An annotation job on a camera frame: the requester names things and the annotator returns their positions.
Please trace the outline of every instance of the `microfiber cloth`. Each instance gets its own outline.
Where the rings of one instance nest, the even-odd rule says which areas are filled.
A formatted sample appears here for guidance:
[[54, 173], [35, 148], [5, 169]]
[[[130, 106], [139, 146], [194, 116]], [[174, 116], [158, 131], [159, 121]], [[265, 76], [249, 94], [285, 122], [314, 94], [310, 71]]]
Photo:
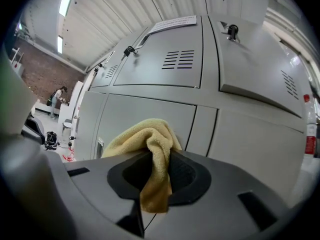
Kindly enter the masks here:
[[174, 131], [166, 121], [151, 118], [139, 122], [111, 141], [102, 157], [112, 157], [143, 148], [152, 152], [152, 173], [140, 192], [141, 209], [149, 213], [166, 213], [168, 197], [172, 194], [168, 175], [170, 149], [181, 150]]

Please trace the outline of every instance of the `black bag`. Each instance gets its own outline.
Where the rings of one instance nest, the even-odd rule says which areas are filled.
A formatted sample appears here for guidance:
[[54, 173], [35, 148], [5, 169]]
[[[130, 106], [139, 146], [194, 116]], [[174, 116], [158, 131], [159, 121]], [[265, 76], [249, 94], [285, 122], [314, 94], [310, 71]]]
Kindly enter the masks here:
[[57, 92], [57, 90], [55, 90], [55, 91], [50, 95], [50, 98], [48, 98], [48, 100], [46, 101], [46, 105], [47, 105], [48, 107], [51, 106], [51, 104], [52, 104], [52, 98], [55, 96], [56, 92]]

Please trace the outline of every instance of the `air vent slot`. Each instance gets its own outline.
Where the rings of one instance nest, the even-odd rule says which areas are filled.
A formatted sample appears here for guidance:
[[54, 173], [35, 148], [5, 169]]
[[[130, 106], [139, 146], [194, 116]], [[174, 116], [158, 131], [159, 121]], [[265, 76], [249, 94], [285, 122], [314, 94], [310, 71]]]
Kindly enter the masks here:
[[195, 50], [169, 51], [165, 56], [161, 69], [192, 69], [194, 56]]
[[287, 93], [292, 95], [297, 100], [299, 100], [297, 87], [296, 87], [294, 79], [290, 75], [288, 75], [286, 72], [284, 72], [282, 70], [281, 70], [281, 74], [283, 75], [283, 80], [284, 80], [284, 83], [285, 83], [285, 87], [286, 87]]
[[105, 78], [112, 78], [117, 70], [117, 67], [118, 67], [118, 65], [114, 65], [114, 66], [110, 67], [105, 75]]

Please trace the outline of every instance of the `metal cabinet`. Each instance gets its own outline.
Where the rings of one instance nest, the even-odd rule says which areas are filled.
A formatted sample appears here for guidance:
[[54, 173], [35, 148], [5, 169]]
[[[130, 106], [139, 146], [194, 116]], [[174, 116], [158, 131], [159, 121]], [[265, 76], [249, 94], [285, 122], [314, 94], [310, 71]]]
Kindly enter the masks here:
[[138, 53], [129, 55], [114, 85], [200, 86], [203, 58], [200, 16], [196, 25], [152, 33], [141, 37], [140, 43]]
[[208, 157], [244, 169], [287, 201], [305, 142], [306, 136], [291, 128], [221, 109]]
[[[261, 26], [242, 19], [209, 15], [220, 61], [220, 91], [246, 96], [302, 117], [302, 95], [286, 54]], [[238, 26], [238, 41], [226, 25]]]
[[75, 139], [75, 154], [78, 161], [91, 159], [91, 149], [100, 108], [106, 95], [86, 91], [79, 111], [79, 123]]
[[99, 146], [103, 148], [119, 134], [135, 124], [150, 118], [169, 123], [184, 150], [192, 128], [196, 106], [149, 98], [110, 94], [106, 101], [95, 142], [95, 157]]
[[118, 70], [121, 60], [124, 56], [124, 50], [128, 46], [134, 46], [137, 39], [142, 35], [142, 33], [147, 28], [144, 27], [143, 29], [136, 31], [127, 37], [121, 39], [119, 43], [115, 46], [115, 48], [111, 51], [110, 57], [107, 58], [107, 63], [104, 67], [99, 68], [97, 75], [92, 83], [91, 87], [98, 87], [98, 86], [109, 86], [111, 80], [113, 79], [116, 71]]

